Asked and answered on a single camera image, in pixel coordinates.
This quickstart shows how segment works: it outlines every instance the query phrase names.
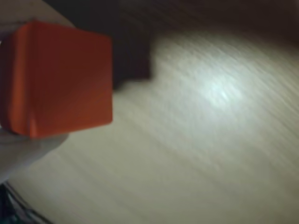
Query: dark object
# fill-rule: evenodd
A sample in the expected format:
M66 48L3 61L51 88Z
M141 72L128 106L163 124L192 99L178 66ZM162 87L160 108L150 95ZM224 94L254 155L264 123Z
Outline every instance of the dark object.
M0 224L53 223L33 210L9 183L5 183L0 185Z
M119 0L44 0L77 28L106 34L113 40L113 85L150 78L150 39L121 19Z

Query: wooden table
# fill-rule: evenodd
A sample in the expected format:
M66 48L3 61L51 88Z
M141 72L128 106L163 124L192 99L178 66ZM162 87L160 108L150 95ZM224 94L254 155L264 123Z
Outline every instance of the wooden table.
M152 79L11 179L30 204L61 224L299 222L296 5L222 2L121 2Z

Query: cube face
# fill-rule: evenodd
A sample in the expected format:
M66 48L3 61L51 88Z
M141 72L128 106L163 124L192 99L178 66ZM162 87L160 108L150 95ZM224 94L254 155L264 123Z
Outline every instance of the cube face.
M7 48L15 53L12 81L5 81L9 122L0 116L1 123L35 138L112 121L109 37L35 21L10 38Z

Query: light wood surface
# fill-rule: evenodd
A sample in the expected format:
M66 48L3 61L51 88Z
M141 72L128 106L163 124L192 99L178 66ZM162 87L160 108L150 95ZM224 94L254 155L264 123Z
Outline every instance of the light wood surface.
M57 224L298 223L299 51L250 33L155 32L153 79L115 93L113 124L10 182Z

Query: orange cube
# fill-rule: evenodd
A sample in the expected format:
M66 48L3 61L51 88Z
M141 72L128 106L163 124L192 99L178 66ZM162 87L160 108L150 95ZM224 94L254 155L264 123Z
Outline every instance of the orange cube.
M108 36L30 22L0 45L0 123L31 138L112 121Z

